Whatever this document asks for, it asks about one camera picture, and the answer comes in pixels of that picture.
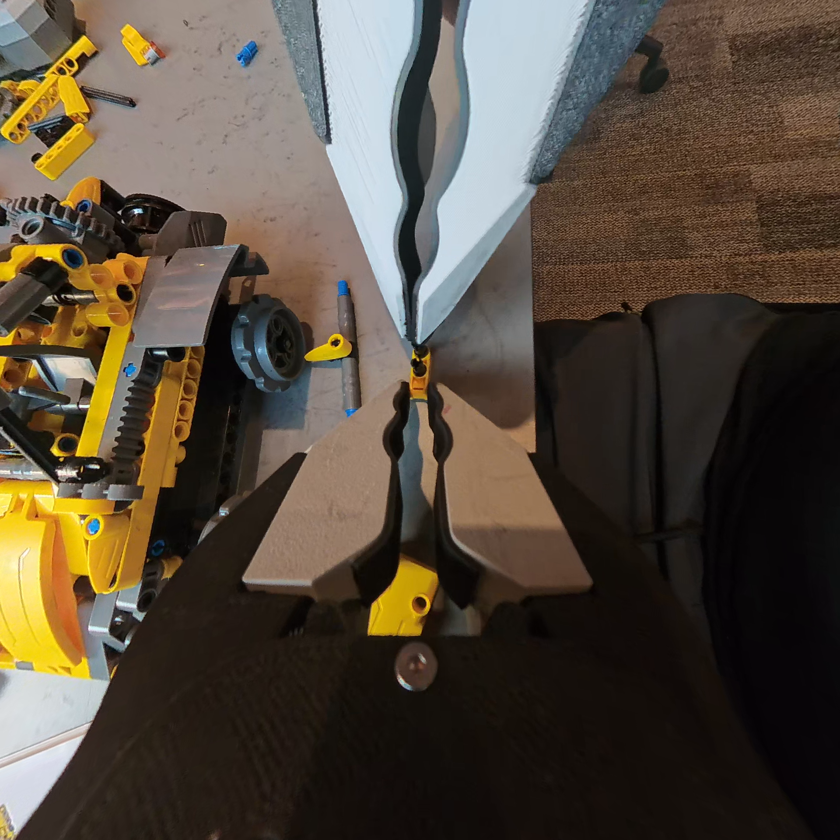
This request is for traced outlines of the yellow brick with orange tip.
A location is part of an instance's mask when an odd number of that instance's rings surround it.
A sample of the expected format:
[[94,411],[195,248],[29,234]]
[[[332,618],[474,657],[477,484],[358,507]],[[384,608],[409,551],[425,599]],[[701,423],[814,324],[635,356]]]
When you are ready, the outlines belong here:
[[143,37],[130,24],[121,27],[122,45],[129,52],[134,62],[140,67],[152,66],[165,58],[165,52],[155,42]]

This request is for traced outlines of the instruction booklet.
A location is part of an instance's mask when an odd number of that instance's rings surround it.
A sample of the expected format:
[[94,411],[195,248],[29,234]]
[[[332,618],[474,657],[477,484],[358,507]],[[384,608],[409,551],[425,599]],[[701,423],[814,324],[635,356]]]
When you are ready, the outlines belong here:
[[90,723],[1,759],[1,838],[15,839],[64,772]]

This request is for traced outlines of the yellow toy vehicle model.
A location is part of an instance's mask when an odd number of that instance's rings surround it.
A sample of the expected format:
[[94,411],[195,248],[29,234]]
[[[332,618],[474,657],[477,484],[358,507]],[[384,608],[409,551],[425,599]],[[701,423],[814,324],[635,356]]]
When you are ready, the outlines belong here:
[[221,214],[87,178],[2,199],[2,227],[2,667],[109,680],[253,486],[306,341]]

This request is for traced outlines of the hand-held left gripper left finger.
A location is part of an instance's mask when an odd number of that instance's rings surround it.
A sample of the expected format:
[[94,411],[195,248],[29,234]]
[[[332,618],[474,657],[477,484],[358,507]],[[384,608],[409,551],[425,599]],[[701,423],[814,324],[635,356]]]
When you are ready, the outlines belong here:
[[310,447],[243,577],[253,592],[370,606],[400,560],[411,406],[396,381]]

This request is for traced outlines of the black chair caster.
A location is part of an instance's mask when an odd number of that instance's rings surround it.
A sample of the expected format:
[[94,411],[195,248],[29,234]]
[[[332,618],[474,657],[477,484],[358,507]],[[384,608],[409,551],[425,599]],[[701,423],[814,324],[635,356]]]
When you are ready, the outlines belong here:
[[655,37],[646,35],[635,49],[638,55],[647,59],[638,77],[638,89],[643,95],[653,95],[660,91],[669,79],[669,69],[662,58],[664,47]]

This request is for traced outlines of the short yellow beam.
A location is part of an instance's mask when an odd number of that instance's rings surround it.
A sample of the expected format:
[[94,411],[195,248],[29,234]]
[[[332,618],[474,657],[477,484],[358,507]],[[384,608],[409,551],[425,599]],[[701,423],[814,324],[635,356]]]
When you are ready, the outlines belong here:
[[75,123],[57,142],[34,162],[37,172],[51,181],[58,180],[95,143],[95,136],[84,123]]

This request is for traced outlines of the grey battery box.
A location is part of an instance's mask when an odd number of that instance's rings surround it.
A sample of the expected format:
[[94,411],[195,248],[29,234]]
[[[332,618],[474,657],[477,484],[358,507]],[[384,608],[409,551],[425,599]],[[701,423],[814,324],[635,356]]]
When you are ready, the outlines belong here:
[[86,32],[71,1],[2,1],[2,74],[48,66]]

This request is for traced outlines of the smooth yellow panel brick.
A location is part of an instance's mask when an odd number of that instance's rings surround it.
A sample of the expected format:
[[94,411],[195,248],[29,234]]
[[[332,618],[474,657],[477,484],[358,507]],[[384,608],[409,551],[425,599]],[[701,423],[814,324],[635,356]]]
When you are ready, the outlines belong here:
[[66,116],[74,123],[88,123],[91,108],[72,76],[58,78],[58,94]]

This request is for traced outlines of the grey desk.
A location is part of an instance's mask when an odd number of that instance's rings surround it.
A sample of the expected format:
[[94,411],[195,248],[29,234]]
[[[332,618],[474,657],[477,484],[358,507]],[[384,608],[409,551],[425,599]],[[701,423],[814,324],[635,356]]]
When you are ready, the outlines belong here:
[[[312,130],[270,2],[74,2],[98,54],[80,81],[135,99],[93,104],[96,141],[58,181],[31,162],[35,139],[2,143],[2,196],[63,197],[81,178],[126,196],[149,193],[222,214],[228,244],[260,253],[255,291],[283,300],[321,341],[335,327],[336,285],[351,288],[365,398],[406,375],[406,345],[371,272],[326,150]],[[120,29],[163,48],[137,66]],[[247,68],[236,54],[253,39]],[[534,450],[530,212],[513,225],[434,340],[435,377],[527,450]],[[303,374],[264,399],[247,432],[245,487],[344,420],[340,370]],[[89,722],[106,686],[84,679],[2,673],[2,758]]]

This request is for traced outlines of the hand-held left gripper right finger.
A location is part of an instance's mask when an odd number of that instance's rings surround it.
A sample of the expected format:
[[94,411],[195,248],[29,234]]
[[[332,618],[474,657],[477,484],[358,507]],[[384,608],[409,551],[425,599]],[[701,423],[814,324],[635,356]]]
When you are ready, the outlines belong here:
[[428,387],[427,413],[437,575],[449,599],[493,610],[588,592],[592,578],[526,450],[445,385]]

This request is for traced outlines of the yellow liftarm brick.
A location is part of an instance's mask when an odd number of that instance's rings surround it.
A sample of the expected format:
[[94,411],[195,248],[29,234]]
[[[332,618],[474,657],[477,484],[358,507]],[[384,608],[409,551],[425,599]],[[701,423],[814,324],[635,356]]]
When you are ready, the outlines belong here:
[[400,555],[395,577],[371,605],[369,637],[419,637],[438,592],[438,573]]

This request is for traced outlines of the long yellow beam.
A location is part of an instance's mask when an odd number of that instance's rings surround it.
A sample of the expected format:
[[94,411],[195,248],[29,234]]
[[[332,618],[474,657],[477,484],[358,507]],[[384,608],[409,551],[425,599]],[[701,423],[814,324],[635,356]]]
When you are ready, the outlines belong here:
[[73,80],[87,60],[98,52],[89,37],[82,35],[50,68],[41,81],[16,83],[13,95],[23,96],[10,116],[3,118],[2,136],[12,144],[21,144],[30,135],[30,126],[46,118],[60,100],[60,83]]

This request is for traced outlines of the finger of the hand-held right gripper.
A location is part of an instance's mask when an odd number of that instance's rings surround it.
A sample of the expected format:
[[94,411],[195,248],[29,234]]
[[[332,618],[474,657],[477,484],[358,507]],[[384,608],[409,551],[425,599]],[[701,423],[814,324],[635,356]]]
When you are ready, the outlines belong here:
[[434,66],[434,3],[317,2],[328,157],[385,305],[415,343],[425,197],[419,134]]
[[415,343],[426,342],[529,205],[533,166],[594,2],[460,2],[460,96],[451,160],[434,185],[432,254],[415,287]]

